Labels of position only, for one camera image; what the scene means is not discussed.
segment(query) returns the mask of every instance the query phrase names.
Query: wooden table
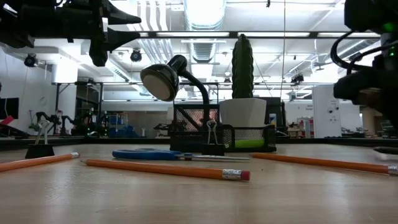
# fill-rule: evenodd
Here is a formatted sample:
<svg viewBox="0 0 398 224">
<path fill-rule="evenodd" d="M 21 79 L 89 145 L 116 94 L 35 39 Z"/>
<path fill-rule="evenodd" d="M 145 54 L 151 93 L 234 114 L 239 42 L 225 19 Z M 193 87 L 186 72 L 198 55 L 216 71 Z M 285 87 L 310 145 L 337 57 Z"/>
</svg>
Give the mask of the wooden table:
<svg viewBox="0 0 398 224">
<path fill-rule="evenodd" d="M 77 145 L 83 159 L 111 159 L 115 149 L 166 145 Z M 278 145 L 292 156 L 388 164 L 369 148 Z M 0 152 L 0 162 L 26 150 Z M 87 167 L 79 159 L 0 173 L 1 223 L 398 223 L 398 177 L 252 159 L 160 161 L 251 171 L 233 182 Z"/>
</svg>

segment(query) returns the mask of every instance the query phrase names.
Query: black desk lamp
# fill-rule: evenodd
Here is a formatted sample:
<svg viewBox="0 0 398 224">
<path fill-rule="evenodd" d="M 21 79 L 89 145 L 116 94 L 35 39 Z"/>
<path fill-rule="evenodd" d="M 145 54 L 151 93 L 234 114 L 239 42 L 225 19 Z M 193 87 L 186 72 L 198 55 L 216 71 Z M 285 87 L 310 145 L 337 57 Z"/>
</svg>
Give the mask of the black desk lamp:
<svg viewBox="0 0 398 224">
<path fill-rule="evenodd" d="M 205 86 L 187 71 L 187 64 L 187 59 L 184 56 L 176 55 L 167 65 L 150 65 L 141 71 L 142 84 L 157 99 L 173 101 L 178 92 L 178 76 L 181 76 L 198 87 L 203 97 L 203 104 L 208 105 L 209 94 Z"/>
</svg>

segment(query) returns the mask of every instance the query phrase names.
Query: blue scissors handle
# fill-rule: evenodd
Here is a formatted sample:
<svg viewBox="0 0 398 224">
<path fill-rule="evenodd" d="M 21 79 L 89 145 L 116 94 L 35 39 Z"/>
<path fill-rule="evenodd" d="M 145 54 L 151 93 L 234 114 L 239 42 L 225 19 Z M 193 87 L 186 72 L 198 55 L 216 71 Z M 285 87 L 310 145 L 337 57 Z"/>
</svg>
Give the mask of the blue scissors handle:
<svg viewBox="0 0 398 224">
<path fill-rule="evenodd" d="M 178 151 L 160 150 L 114 150 L 112 156 L 117 159 L 142 159 L 142 160 L 177 160 Z"/>
</svg>

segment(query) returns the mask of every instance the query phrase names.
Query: black binder clip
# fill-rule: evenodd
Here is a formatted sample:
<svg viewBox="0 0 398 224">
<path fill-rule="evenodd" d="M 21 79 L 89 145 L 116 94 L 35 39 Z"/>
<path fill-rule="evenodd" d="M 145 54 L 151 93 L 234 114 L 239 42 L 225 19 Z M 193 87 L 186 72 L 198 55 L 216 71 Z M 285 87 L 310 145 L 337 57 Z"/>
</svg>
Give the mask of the black binder clip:
<svg viewBox="0 0 398 224">
<path fill-rule="evenodd" d="M 215 120 L 207 121 L 207 128 L 208 128 L 208 138 L 207 138 L 207 145 L 204 145 L 202 150 L 202 155 L 211 155 L 211 156 L 224 156 L 225 145 L 218 144 L 217 140 L 217 122 Z M 214 141 L 216 144 L 211 144 L 211 134 L 214 134 Z"/>
<path fill-rule="evenodd" d="M 39 133 L 37 134 L 36 142 L 34 145 L 29 146 L 25 159 L 35 159 L 47 156 L 54 156 L 52 145 L 47 142 L 47 128 L 50 126 L 50 121 L 39 121 Z M 44 144 L 39 144 L 40 137 L 44 132 Z"/>
</svg>

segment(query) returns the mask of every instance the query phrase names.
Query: metal ferrule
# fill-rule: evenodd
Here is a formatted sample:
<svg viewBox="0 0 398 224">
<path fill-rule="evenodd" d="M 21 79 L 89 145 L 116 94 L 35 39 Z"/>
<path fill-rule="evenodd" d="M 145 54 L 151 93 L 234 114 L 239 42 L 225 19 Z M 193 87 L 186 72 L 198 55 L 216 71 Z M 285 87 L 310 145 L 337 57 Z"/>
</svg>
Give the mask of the metal ferrule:
<svg viewBox="0 0 398 224">
<path fill-rule="evenodd" d="M 241 180 L 241 170 L 223 169 L 223 178 L 225 180 Z"/>
<path fill-rule="evenodd" d="M 398 175 L 398 166 L 388 166 L 388 173 L 390 175 Z"/>
<path fill-rule="evenodd" d="M 74 158 L 74 159 L 80 157 L 79 153 L 77 153 L 77 152 L 73 152 L 73 153 L 71 153 L 71 155 L 72 155 L 72 158 Z"/>
</svg>

